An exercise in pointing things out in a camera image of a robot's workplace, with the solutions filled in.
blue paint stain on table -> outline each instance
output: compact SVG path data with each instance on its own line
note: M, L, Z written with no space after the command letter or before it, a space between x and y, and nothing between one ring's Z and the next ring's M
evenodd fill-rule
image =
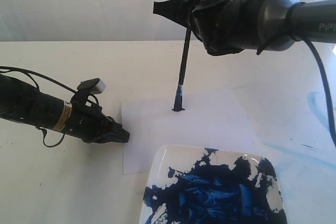
M276 180L267 159L257 166L262 176L260 186L256 187L258 174L252 181L248 179L251 175L248 160L238 158L235 168L230 170L226 164L211 165L209 156L217 150L206 150L207 154L190 172L170 168L168 177L176 177L177 183L164 189L155 185L146 188L144 203L152 208L153 214L145 224L287 223L285 211L272 211L267 202L268 187L272 186L267 177ZM154 219L163 206L165 210Z

white table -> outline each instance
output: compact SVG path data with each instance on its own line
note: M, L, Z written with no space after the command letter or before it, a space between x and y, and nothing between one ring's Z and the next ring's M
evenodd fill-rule
M35 70L72 88L102 78L107 89L100 103L120 120L121 102L170 96L173 103L182 47L182 41L5 42L0 53L1 65ZM318 44L336 97L332 47ZM66 90L38 81L42 92L70 100ZM232 89L245 108L260 152L278 173L289 223L334 223L336 149L308 106L310 92L323 93L309 49L299 43L261 56L246 50L211 57L194 41L184 90L215 88ZM49 131L47 138L56 142L60 134ZM138 222L148 173L123 175L121 144L67 136L47 149L32 126L1 120L0 175L0 223L129 224Z

sticker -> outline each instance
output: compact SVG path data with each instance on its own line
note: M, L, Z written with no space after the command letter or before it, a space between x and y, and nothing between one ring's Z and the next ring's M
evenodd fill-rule
M65 127L65 122L71 116L72 112L72 104L69 102L64 101L64 107L61 117L58 120L58 123L53 128L54 131L61 132Z

sheet of paper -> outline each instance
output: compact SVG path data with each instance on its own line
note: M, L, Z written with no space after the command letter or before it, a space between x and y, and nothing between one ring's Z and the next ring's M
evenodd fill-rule
M180 144L257 153L258 137L244 109L229 90L185 94L181 112L173 99L143 100L122 105L122 123L131 133L124 145L124 174L150 169L163 145Z

white ceramic dish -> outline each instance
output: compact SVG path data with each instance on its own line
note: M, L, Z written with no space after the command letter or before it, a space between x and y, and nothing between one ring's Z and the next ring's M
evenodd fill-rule
M267 159L190 146L162 147L144 193L140 224L285 224Z

